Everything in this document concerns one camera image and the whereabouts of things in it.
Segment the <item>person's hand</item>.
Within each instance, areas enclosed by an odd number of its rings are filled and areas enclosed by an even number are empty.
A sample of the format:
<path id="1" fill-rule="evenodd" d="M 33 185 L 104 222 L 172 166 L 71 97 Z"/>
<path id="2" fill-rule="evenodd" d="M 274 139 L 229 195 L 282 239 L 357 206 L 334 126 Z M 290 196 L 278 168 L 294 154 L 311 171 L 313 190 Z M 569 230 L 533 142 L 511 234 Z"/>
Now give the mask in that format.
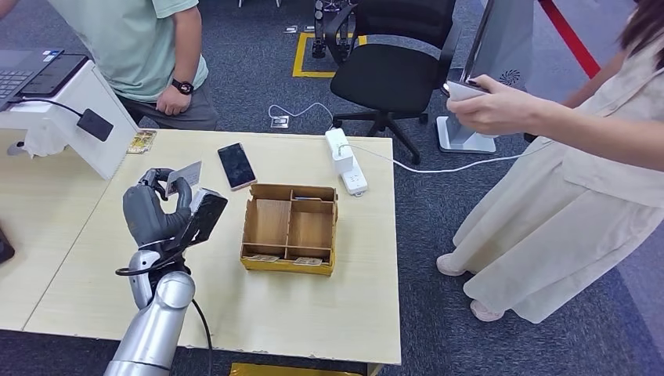
<path id="1" fill-rule="evenodd" d="M 177 88 L 168 86 L 158 97 L 156 110 L 167 116 L 177 116 L 188 110 L 191 95 L 182 94 Z"/>
<path id="2" fill-rule="evenodd" d="M 540 119 L 547 101 L 506 86 L 488 75 L 477 76 L 473 82 L 487 94 L 470 99 L 447 101 L 447 109 L 460 123 L 488 136 L 531 133 Z"/>

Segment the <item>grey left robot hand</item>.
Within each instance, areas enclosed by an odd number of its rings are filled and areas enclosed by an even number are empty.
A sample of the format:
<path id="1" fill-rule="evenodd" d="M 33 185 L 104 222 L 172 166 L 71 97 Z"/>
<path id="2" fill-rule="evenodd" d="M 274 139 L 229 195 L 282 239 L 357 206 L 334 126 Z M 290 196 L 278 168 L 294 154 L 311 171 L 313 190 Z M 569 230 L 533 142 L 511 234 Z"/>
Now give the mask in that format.
<path id="1" fill-rule="evenodd" d="M 192 191 L 183 178 L 175 180 L 178 194 L 176 210 L 167 214 L 161 207 L 161 201 L 168 199 L 161 182 L 166 182 L 174 172 L 170 168 L 151 168 L 123 195 L 124 219 L 140 247 L 174 237 L 189 222 Z"/>

